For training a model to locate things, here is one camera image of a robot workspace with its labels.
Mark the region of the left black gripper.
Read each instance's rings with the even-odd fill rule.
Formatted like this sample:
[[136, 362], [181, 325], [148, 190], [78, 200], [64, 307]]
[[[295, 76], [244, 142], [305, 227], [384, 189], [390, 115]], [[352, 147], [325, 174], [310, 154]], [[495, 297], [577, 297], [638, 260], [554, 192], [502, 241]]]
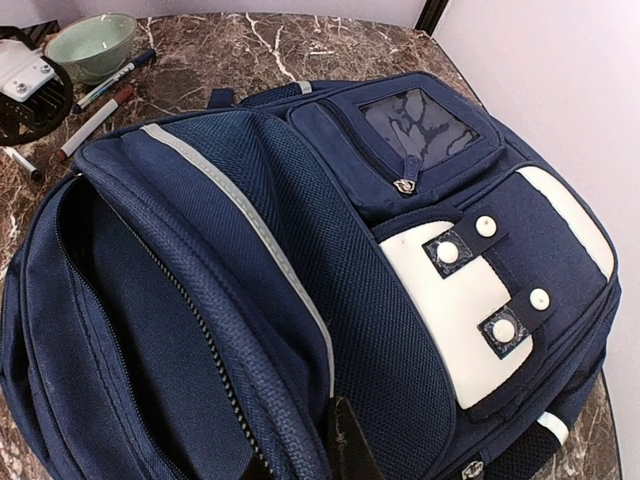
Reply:
[[[3, 27], [1, 40], [19, 40], [31, 50], [37, 47], [31, 38], [17, 27]], [[16, 146], [34, 142], [58, 128], [69, 115], [73, 104], [73, 84], [63, 67], [44, 55], [55, 71], [49, 80], [24, 103], [18, 103], [1, 93], [1, 144]]]

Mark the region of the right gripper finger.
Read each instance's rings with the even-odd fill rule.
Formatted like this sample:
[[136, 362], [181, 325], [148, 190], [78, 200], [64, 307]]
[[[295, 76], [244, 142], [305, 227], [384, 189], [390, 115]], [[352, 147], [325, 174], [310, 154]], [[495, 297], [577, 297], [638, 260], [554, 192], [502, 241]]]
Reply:
[[333, 479], [375, 478], [375, 460], [346, 398], [330, 400], [325, 431], [324, 443]]

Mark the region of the black capped white marker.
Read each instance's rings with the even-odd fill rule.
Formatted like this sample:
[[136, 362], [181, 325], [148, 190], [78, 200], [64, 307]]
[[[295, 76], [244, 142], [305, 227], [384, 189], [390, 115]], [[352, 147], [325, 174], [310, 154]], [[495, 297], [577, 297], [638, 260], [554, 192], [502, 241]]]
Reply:
[[25, 170], [29, 178], [35, 182], [42, 180], [41, 172], [22, 154], [12, 147], [2, 146], [1, 150], [13, 161], [15, 161], [23, 170]]

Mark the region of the red capped white marker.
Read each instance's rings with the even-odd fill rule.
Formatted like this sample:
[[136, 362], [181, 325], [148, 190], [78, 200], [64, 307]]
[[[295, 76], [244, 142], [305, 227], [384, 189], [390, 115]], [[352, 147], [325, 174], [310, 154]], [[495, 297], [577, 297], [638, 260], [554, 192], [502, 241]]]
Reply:
[[134, 86], [127, 84], [111, 100], [104, 104], [92, 115], [59, 149], [58, 158], [61, 161], [71, 157], [79, 146], [102, 125], [134, 92]]

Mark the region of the blue capped white marker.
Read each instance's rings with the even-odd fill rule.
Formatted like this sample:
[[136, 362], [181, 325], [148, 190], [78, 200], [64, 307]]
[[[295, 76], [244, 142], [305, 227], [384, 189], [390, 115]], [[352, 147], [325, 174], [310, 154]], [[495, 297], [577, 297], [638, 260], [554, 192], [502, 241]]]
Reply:
[[82, 97], [78, 102], [76, 102], [71, 111], [74, 114], [79, 114], [83, 112], [92, 102], [98, 99], [100, 96], [105, 94], [111, 87], [119, 83], [121, 80], [126, 78], [131, 72], [134, 70], [148, 64], [156, 57], [155, 49], [148, 49], [131, 62], [127, 63], [124, 67], [119, 69], [116, 73], [108, 77], [98, 86], [96, 86], [93, 90], [91, 90], [88, 94]]

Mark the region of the navy blue backpack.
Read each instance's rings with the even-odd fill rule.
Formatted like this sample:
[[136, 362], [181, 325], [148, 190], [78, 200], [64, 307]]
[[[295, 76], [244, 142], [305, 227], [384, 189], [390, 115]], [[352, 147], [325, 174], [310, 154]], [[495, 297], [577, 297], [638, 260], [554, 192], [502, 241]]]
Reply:
[[5, 280], [1, 387], [56, 479], [528, 479], [621, 299], [611, 240], [438, 78], [296, 82], [81, 147]]

